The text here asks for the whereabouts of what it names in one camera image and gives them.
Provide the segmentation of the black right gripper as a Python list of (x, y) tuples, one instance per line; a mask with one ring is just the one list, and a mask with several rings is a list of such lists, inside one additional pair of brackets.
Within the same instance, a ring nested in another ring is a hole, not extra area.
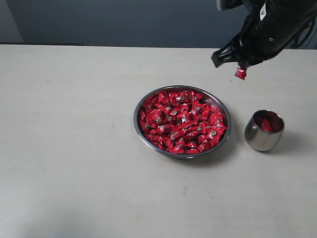
[(239, 38), (232, 38), (212, 54), (216, 68), (224, 63), (239, 62), (241, 69), (248, 69), (277, 56), (287, 46), (299, 48), (315, 26), (317, 2), (265, 0), (249, 17)]

